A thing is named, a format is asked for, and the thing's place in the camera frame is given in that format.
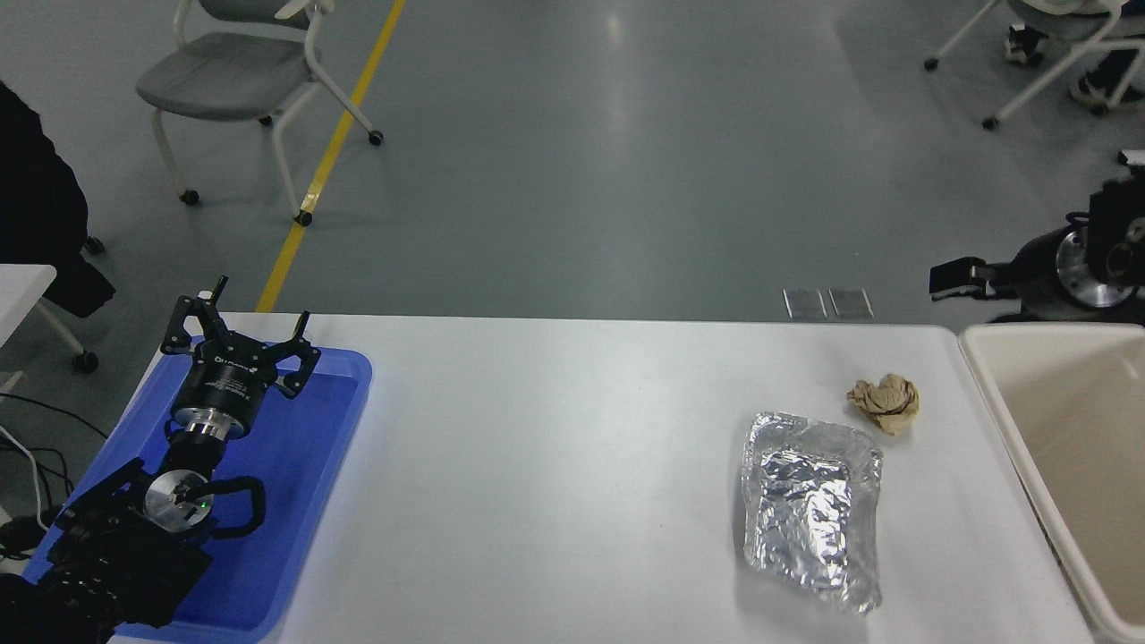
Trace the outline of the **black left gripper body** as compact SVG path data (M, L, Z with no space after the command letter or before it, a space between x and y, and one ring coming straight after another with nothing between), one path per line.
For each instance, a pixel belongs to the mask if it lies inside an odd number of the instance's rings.
M171 407L172 419L188 425L194 413L215 411L228 416L232 429L252 429L276 376L268 348L245 335L229 341L203 338Z

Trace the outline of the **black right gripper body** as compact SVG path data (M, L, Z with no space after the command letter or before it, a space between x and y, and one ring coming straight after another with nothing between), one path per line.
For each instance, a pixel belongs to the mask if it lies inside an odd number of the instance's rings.
M1068 227L1044 233L1028 241L1014 254L1014 293L1019 296L1020 311L1028 317L1068 317L1069 301L1056 272L1056 252Z

